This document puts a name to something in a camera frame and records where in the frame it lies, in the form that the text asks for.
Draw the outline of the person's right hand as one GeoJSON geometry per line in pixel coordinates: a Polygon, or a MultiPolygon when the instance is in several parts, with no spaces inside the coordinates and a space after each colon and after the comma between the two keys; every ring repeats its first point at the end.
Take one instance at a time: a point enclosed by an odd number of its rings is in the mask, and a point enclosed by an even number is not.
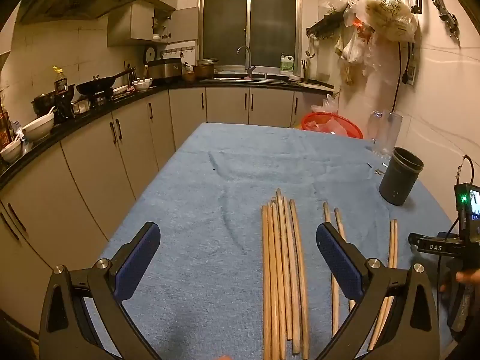
{"type": "Polygon", "coordinates": [[[457,283],[464,285],[474,285],[479,288],[480,284],[480,271],[479,270],[467,270],[456,272],[455,280],[457,283]]]}

